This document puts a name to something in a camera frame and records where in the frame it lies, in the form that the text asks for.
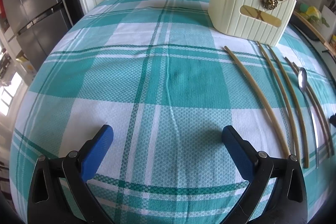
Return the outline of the wooden cutting board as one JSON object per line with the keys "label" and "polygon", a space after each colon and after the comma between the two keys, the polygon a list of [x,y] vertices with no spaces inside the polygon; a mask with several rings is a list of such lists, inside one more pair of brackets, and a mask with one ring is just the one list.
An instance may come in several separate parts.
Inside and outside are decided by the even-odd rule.
{"label": "wooden cutting board", "polygon": [[293,14],[290,18],[290,23],[295,26],[299,31],[301,31],[305,36],[310,40],[319,41],[326,48],[326,52],[333,58],[335,58],[335,50],[333,47],[326,41],[326,39],[321,35],[321,33],[302,15],[297,11],[293,11]]}

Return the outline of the cream utensil holder box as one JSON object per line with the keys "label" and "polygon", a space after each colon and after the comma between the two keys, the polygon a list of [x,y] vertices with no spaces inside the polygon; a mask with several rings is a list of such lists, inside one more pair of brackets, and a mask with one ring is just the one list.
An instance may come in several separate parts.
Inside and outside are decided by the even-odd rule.
{"label": "cream utensil holder box", "polygon": [[219,32],[274,47],[295,4],[296,0],[210,0],[208,13]]}

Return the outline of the metal spoon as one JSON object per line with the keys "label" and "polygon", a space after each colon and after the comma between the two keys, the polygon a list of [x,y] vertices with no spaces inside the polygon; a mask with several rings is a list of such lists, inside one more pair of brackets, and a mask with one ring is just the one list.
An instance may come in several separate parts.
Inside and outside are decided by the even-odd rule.
{"label": "metal spoon", "polygon": [[311,122],[312,122],[312,127],[313,127],[313,133],[314,133],[314,145],[315,145],[315,161],[316,161],[316,168],[318,169],[319,167],[319,141],[318,141],[318,133],[317,133],[317,127],[316,127],[316,122],[315,122],[315,117],[314,114],[311,110],[309,101],[307,99],[307,73],[304,68],[300,68],[298,71],[298,86],[300,91],[302,92],[302,95],[305,99],[307,109],[309,110]]}

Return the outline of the teal white checkered tablecloth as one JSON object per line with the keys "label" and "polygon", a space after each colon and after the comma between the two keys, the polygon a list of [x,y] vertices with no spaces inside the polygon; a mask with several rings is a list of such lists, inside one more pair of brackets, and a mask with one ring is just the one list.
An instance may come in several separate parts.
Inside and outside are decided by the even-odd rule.
{"label": "teal white checkered tablecloth", "polygon": [[280,157],[265,94],[292,145],[286,107],[258,46],[213,28],[209,0],[105,0],[52,50],[22,101],[10,152],[14,206],[27,217],[38,156],[78,150],[102,125],[113,143],[93,194],[116,223],[219,223],[247,186],[221,140],[231,125]]}

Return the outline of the grey metal refrigerator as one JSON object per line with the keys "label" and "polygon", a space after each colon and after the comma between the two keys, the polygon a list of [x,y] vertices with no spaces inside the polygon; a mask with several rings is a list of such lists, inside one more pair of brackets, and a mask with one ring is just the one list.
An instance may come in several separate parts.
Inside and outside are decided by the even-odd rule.
{"label": "grey metal refrigerator", "polygon": [[7,41],[18,42],[35,70],[72,27],[66,0],[2,0],[11,29]]}

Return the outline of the plastic bag with produce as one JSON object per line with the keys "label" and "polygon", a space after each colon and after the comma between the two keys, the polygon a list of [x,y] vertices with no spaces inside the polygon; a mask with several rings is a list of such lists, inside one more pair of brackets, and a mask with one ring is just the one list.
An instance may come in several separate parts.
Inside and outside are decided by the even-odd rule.
{"label": "plastic bag with produce", "polygon": [[303,16],[311,24],[323,24],[327,28],[330,25],[327,23],[326,19],[322,16],[321,12],[314,6],[309,6],[305,3],[300,3],[298,6],[299,14]]}

